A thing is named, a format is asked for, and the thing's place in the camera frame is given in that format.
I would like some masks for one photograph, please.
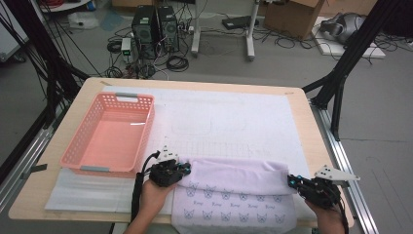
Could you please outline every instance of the white paper sheet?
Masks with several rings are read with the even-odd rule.
[[[155,97],[155,119],[146,155],[167,145],[169,151],[185,157],[280,161],[288,165],[292,174],[310,176],[285,96],[113,86],[107,86],[103,91],[149,94]],[[112,189],[107,190],[109,195],[104,195],[105,192],[99,190],[104,202],[100,203],[98,208],[83,206],[89,203],[93,189],[87,187],[81,191],[80,188],[65,187],[66,183],[61,182],[65,176],[67,174],[59,176],[47,209],[62,210],[55,202],[59,200],[56,196],[70,191],[73,199],[67,199],[71,204],[66,204],[66,207],[72,206],[76,211],[130,210],[123,208],[129,206],[131,200],[115,198]],[[171,200],[172,197],[169,196],[162,214],[171,213]]]

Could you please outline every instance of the pink plastic basket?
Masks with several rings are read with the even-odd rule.
[[[102,92],[60,159],[76,174],[135,177],[154,120],[154,97]]]

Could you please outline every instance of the gray floor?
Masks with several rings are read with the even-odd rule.
[[[107,10],[98,10],[100,27],[74,31],[73,39],[90,58],[97,70],[108,65],[106,39],[131,24]],[[221,28],[219,17],[204,24]],[[75,66],[95,73],[76,48],[63,37]],[[188,55],[190,67],[181,73],[169,72],[170,80],[304,87],[326,75],[336,64],[321,56],[317,48],[292,49],[275,46],[274,37],[255,42],[256,59],[245,58],[243,37],[222,34],[202,36],[200,54]],[[362,59],[351,73],[345,88],[340,136],[380,233],[411,233],[413,229],[413,188],[409,185],[413,133],[413,54],[398,49],[386,52],[385,59],[373,64]],[[0,64],[0,163],[10,154],[19,139],[45,106],[44,96],[29,62]],[[155,80],[167,76],[158,72]],[[312,98],[316,92],[308,94]],[[107,233],[110,223],[44,222],[10,220],[8,208],[0,215],[2,233]],[[358,225],[351,233],[361,233]]]

